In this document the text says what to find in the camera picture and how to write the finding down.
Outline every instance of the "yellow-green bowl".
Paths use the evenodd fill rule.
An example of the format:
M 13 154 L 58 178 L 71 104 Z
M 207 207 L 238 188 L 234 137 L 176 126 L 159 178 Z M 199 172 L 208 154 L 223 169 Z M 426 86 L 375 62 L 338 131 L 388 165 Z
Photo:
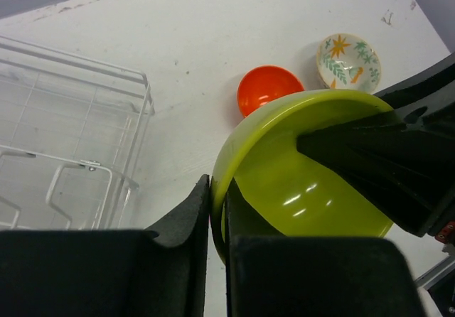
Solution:
M 213 169 L 210 221 L 224 259 L 224 200 L 235 178 L 246 201 L 285 235 L 376 236 L 392 225 L 333 171 L 300 154 L 300 134 L 392 110 L 355 90 L 287 95 L 244 119 L 221 148 Z

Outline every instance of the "white wire rack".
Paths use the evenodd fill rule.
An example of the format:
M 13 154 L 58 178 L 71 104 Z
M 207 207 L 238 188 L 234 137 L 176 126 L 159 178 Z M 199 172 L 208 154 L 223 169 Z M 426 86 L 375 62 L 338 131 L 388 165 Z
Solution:
M 0 36 L 0 230 L 127 226 L 144 73 Z

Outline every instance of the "white bowl with floral pattern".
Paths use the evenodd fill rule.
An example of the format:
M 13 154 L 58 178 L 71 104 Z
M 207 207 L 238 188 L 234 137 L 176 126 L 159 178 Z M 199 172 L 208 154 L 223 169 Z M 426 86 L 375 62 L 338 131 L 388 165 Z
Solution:
M 373 93 L 379 85 L 379 58 L 357 36 L 340 33 L 325 38 L 318 47 L 316 63 L 322 85 L 327 88 Z

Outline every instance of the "orange bowl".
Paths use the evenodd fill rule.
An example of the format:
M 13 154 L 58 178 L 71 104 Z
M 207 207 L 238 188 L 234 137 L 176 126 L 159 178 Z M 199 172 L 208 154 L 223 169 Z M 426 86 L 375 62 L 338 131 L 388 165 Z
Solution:
M 237 103 L 246 117 L 272 100 L 303 90 L 300 80 L 288 70 L 272 65 L 259 66 L 249 71 L 240 82 Z

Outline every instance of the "white table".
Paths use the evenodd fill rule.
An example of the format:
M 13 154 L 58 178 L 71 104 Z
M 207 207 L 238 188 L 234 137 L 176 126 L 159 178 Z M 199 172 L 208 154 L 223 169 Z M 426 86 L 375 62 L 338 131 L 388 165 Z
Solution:
M 156 115 L 136 173 L 137 227 L 158 220 L 212 171 L 241 120 L 235 95 L 245 72 L 280 65 L 316 89 L 316 46 L 336 32 L 373 45 L 380 89 L 449 54 L 414 0 L 71 0 L 0 21 L 2 34 L 148 74 Z M 444 258 L 430 237 L 397 227 L 388 237 L 415 276 Z M 205 315 L 224 316 L 225 268 L 211 241 L 206 291 Z M 429 316 L 438 316 L 424 298 Z

